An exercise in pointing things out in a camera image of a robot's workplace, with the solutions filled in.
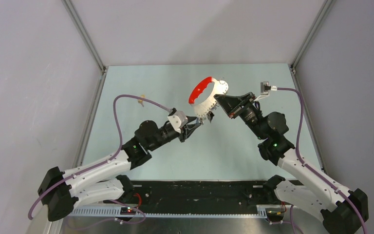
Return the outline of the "black key tag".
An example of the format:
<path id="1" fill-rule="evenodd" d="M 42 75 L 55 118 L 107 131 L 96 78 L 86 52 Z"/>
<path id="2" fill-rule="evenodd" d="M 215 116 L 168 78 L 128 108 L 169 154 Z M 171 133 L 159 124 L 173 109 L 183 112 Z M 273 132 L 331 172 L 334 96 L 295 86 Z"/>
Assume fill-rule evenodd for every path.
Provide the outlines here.
<path id="1" fill-rule="evenodd" d="M 214 118 L 214 114 L 210 111 L 207 113 L 207 119 L 211 123 Z"/>

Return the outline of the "yellow key tag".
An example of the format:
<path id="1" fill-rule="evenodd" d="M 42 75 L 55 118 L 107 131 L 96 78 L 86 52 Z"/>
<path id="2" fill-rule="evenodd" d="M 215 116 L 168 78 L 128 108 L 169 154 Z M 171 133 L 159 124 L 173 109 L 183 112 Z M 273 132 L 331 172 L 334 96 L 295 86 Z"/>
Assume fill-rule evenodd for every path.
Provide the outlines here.
<path id="1" fill-rule="evenodd" d="M 145 96 L 144 96 L 144 95 L 141 95 L 141 96 L 140 96 L 140 99 L 137 100 L 137 102 L 138 102 L 142 107 L 144 107 L 144 98 L 145 98 Z"/>

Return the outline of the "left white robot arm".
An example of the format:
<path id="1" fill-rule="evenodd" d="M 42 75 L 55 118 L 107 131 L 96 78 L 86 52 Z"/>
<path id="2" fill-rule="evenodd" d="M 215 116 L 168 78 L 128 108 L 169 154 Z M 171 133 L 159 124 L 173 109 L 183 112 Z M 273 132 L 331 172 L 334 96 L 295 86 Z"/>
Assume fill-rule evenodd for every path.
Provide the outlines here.
<path id="1" fill-rule="evenodd" d="M 42 205 L 48 208 L 48 220 L 63 219 L 74 209 L 99 201 L 131 202 L 133 185 L 123 173 L 146 163 L 152 158 L 151 151 L 172 140 L 184 142 L 202 125 L 196 117 L 186 120 L 186 124 L 181 125 L 178 117 L 171 116 L 162 127 L 146 120 L 134 132 L 134 137 L 122 145 L 117 156 L 108 155 L 65 171 L 59 167 L 49 169 L 37 191 Z"/>

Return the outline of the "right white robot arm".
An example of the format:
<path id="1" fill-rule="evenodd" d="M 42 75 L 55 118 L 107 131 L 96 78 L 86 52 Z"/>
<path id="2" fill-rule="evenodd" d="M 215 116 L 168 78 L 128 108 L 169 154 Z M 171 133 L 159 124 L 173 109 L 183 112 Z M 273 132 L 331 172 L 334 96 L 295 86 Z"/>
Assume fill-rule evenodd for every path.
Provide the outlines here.
<path id="1" fill-rule="evenodd" d="M 290 203 L 318 219 L 330 234 L 366 233 L 369 218 L 368 197 L 360 189 L 351 190 L 311 165 L 297 146 L 286 139 L 289 130 L 285 115 L 271 112 L 263 116 L 255 95 L 214 96 L 229 118 L 240 117 L 263 140 L 258 145 L 261 157 L 287 171 L 302 183 L 293 185 L 275 175 L 264 184 L 263 197 L 271 204 Z"/>

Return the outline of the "steel key holder red handle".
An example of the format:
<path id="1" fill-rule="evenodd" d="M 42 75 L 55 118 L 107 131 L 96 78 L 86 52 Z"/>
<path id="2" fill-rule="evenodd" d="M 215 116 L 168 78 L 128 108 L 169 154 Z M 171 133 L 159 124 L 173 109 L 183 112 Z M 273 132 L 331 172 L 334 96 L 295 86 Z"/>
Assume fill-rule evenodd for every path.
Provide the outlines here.
<path id="1" fill-rule="evenodd" d="M 218 104 L 215 95 L 226 95 L 229 85 L 225 80 L 206 77 L 200 81 L 189 95 L 188 103 L 200 120 L 209 118 L 210 113 Z"/>

